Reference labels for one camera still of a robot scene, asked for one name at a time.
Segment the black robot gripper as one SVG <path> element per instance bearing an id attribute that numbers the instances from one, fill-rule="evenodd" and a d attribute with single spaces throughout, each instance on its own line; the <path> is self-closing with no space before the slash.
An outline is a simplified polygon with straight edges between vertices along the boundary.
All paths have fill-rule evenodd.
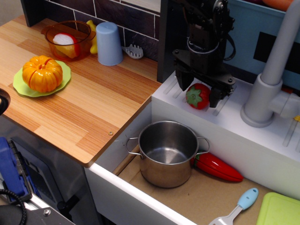
<path id="1" fill-rule="evenodd" d="M 230 96 L 235 79 L 225 68 L 225 47 L 217 46 L 211 51 L 179 50 L 173 51 L 175 74 L 179 87 L 185 91 L 196 78 L 211 88 L 210 108 L 216 108 L 219 101 Z"/>

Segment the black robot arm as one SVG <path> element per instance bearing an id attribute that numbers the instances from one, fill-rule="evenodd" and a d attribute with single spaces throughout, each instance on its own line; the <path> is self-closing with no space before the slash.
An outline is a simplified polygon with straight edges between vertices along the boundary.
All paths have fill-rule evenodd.
<path id="1" fill-rule="evenodd" d="M 209 103 L 215 108 L 218 102 L 233 92 L 235 79 L 227 71 L 224 61 L 231 60 L 236 51 L 226 57 L 226 44 L 234 45 L 229 32 L 234 19 L 226 0 L 179 0 L 188 23 L 187 49 L 173 51 L 175 74 L 182 90 L 194 79 L 211 87 Z"/>

